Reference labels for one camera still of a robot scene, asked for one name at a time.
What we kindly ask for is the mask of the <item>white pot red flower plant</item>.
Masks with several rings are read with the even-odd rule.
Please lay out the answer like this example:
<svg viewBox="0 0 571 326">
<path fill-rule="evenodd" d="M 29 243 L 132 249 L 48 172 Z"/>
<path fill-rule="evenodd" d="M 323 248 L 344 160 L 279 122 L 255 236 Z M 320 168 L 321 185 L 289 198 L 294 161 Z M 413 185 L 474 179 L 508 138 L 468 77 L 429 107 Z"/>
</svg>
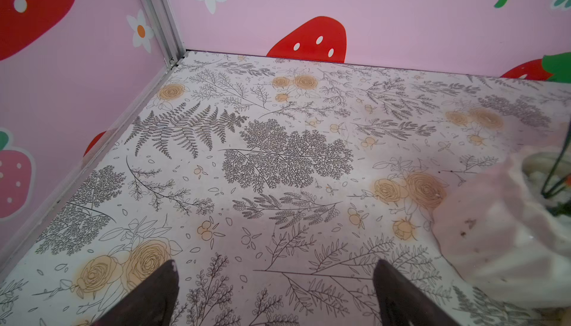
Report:
<svg viewBox="0 0 571 326">
<path fill-rule="evenodd" d="M 570 306 L 570 138 L 527 146 L 454 190 L 434 212 L 446 260 L 492 299 Z"/>
</svg>

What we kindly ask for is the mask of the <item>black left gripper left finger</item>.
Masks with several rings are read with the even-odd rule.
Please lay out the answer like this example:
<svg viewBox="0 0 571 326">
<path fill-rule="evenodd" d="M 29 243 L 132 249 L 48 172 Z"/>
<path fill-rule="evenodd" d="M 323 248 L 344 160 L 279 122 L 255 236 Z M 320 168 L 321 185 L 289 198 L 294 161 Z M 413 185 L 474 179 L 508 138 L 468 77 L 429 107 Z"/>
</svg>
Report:
<svg viewBox="0 0 571 326">
<path fill-rule="evenodd" d="M 169 325 L 179 292 L 174 260 L 168 260 L 141 282 L 93 326 Z"/>
</svg>

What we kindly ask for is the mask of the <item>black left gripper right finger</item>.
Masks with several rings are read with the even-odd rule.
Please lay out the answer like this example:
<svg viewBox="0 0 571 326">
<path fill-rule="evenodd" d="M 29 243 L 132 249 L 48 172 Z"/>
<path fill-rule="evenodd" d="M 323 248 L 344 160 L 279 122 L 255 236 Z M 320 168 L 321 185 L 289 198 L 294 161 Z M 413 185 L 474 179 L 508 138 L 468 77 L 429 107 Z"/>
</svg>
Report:
<svg viewBox="0 0 571 326">
<path fill-rule="evenodd" d="M 459 325 L 386 260 L 377 262 L 373 286 L 384 326 Z"/>
</svg>

